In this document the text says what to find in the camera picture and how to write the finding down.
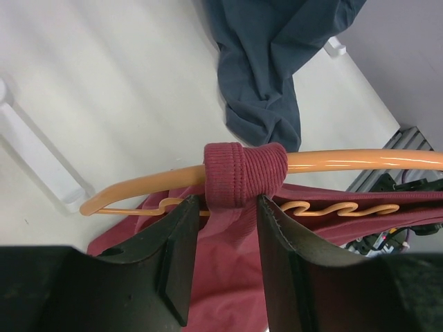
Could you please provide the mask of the red tank top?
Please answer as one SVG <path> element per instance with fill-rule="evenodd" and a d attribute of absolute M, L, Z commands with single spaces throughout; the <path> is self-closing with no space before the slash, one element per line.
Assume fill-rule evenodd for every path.
<path fill-rule="evenodd" d="M 315 216 L 299 222 L 338 246 L 391 228 L 442 221 L 440 192 L 350 193 L 289 185 L 287 155 L 278 143 L 246 148 L 213 143 L 204 149 L 206 181 L 148 196 L 144 210 L 168 198 L 199 196 L 200 219 L 188 331 L 263 331 L 267 326 L 257 236 L 256 198 L 278 205 L 306 201 Z"/>

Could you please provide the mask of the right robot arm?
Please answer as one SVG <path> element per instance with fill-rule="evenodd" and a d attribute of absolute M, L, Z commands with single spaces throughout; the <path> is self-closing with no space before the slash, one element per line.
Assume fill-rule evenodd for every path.
<path fill-rule="evenodd" d="M 425 178 L 402 182 L 397 184 L 393 177 L 388 173 L 380 175 L 375 184 L 370 188 L 370 192 L 441 192 L 442 179 L 428 181 Z M 428 236 L 436 234 L 442 229 L 442 223 L 434 223 L 429 225 L 412 226 L 408 230 L 417 236 Z"/>

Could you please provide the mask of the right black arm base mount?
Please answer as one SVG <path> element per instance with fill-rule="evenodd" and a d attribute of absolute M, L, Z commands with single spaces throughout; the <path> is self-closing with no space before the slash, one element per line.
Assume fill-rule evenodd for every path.
<path fill-rule="evenodd" d="M 359 237 L 341 247 L 364 257 L 398 254 L 410 248 L 409 236 L 409 228 L 391 228 L 380 233 Z"/>

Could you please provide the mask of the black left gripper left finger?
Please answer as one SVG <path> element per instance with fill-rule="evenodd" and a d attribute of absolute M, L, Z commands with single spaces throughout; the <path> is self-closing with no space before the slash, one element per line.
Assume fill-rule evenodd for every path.
<path fill-rule="evenodd" d="M 198 231 L 199 199 L 189 196 L 98 256 L 69 246 L 2 247 L 1 330 L 180 331 Z"/>

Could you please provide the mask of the orange hanger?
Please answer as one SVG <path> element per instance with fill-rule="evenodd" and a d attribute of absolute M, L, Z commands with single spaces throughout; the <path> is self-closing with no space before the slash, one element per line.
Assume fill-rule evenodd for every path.
<path fill-rule="evenodd" d="M 397 149 L 340 149 L 328 151 L 305 151 L 287 154 L 287 172 L 301 174 L 310 172 L 333 172 L 365 169 L 442 169 L 442 153 Z M 135 210 L 108 209 L 112 203 L 137 196 L 145 196 L 164 190 L 200 185 L 206 179 L 204 165 L 134 178 L 111 185 L 80 207 L 80 214 L 128 214 Z"/>

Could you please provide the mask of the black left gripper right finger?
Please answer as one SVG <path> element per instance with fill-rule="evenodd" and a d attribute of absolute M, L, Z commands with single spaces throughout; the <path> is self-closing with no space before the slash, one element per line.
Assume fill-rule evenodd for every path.
<path fill-rule="evenodd" d="M 442 330 L 441 254 L 357 255 L 265 196 L 258 238 L 271 331 Z"/>

